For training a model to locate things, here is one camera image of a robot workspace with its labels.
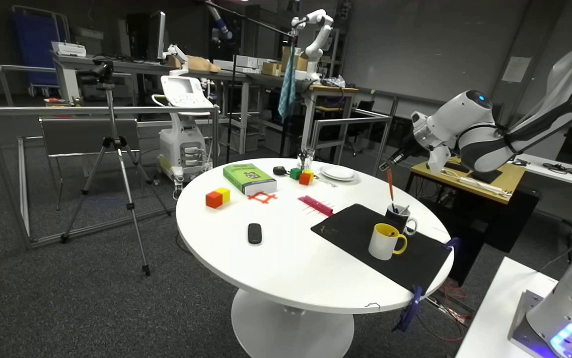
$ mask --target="tripod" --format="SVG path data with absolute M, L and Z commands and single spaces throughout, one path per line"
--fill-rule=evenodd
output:
M 106 89 L 106 97 L 108 97 L 108 107 L 109 107 L 109 127 L 111 127 L 111 137 L 106 137 L 102 141 L 102 149 L 94 161 L 94 167 L 92 167 L 92 173 L 82 189 L 82 198 L 78 202 L 78 206 L 74 208 L 74 214 L 62 234 L 62 242 L 68 242 L 70 240 L 70 232 L 72 232 L 72 226 L 76 222 L 76 216 L 80 214 L 82 206 L 84 206 L 84 200 L 90 193 L 90 187 L 92 187 L 92 181 L 100 169 L 100 165 L 104 163 L 104 157 L 108 151 L 115 151 L 117 153 L 117 159 L 119 159 L 119 167 L 121 167 L 121 177 L 123 177 L 123 187 L 125 187 L 125 194 L 127 194 L 127 210 L 131 212 L 131 222 L 133 222 L 133 230 L 135 230 L 135 238 L 139 242 L 139 250 L 141 250 L 141 256 L 143 256 L 143 272 L 145 276 L 151 274 L 151 268 L 149 268 L 149 260 L 147 260 L 147 252 L 145 252 L 145 244 L 143 244 L 143 238 L 141 238 L 141 230 L 139 230 L 139 220 L 137 220 L 137 214 L 135 214 L 135 202 L 133 202 L 133 196 L 131 196 L 131 189 L 129 189 L 129 177 L 127 177 L 127 169 L 125 169 L 125 155 L 131 159 L 131 163 L 137 167 L 137 173 L 145 179 L 147 187 L 151 189 L 153 181 L 149 179 L 149 175 L 145 173 L 143 165 L 135 159 L 129 143 L 125 137 L 121 137 L 117 133 L 117 127 L 115 127 L 115 113 L 113 113 L 113 83 L 109 83 L 109 77 L 111 77 L 111 63 L 106 63 L 102 67 L 102 73 L 100 75 L 100 87 Z M 151 193 L 157 196 L 157 200 L 161 202 L 161 206 L 165 208 L 165 212 L 171 216 L 171 210 L 165 206 L 163 198 L 151 189 Z

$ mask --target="white round table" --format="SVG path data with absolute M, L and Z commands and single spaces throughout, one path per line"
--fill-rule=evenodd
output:
M 272 175 L 272 167 L 296 167 L 296 159 L 252 159 Z M 314 173 L 328 163 L 312 163 Z M 239 286 L 231 320 L 241 346 L 254 358 L 344 356 L 354 338 L 352 314 L 397 310 L 411 292 L 362 260 L 310 230 L 326 214 L 298 196 L 310 194 L 334 212 L 362 202 L 378 212 L 390 204 L 388 183 L 356 173 L 354 183 L 316 179 L 304 187 L 278 177 L 276 198 L 251 200 L 215 167 L 191 181 L 177 200 L 177 224 L 187 248 L 215 274 Z M 231 189 L 223 208 L 205 204 L 205 194 Z M 407 202 L 419 230 L 441 242 L 451 236 L 443 222 L 417 198 L 394 189 Z M 249 222 L 262 224 L 262 242 L 249 244 Z M 425 294 L 435 292 L 453 266 L 453 252 Z

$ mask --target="green object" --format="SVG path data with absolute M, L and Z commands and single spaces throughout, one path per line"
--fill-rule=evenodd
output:
M 294 181 L 298 181 L 302 177 L 302 167 L 294 167 L 288 171 L 288 177 L 292 177 Z
M 225 177 L 245 194 L 274 193 L 278 181 L 252 163 L 227 165 Z

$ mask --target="cup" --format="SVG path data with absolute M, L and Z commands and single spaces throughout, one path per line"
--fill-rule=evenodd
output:
M 407 236 L 390 222 L 378 222 L 374 224 L 368 250 L 380 260 L 390 260 L 394 254 L 403 254 L 407 250 Z
M 409 218 L 409 204 L 397 204 L 392 202 L 386 210 L 386 218 L 394 224 L 394 226 L 401 226 L 401 230 L 411 236 L 417 232 L 419 222 L 415 218 Z

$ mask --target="chair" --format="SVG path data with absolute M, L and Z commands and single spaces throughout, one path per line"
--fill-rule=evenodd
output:
M 111 135 L 109 119 L 104 117 L 42 117 L 44 143 L 48 153 L 50 175 L 58 187 L 58 202 L 62 202 L 64 175 L 60 159 L 84 157 L 98 153 L 108 135 Z M 119 135 L 127 139 L 139 153 L 137 119 L 121 117 L 115 121 Z

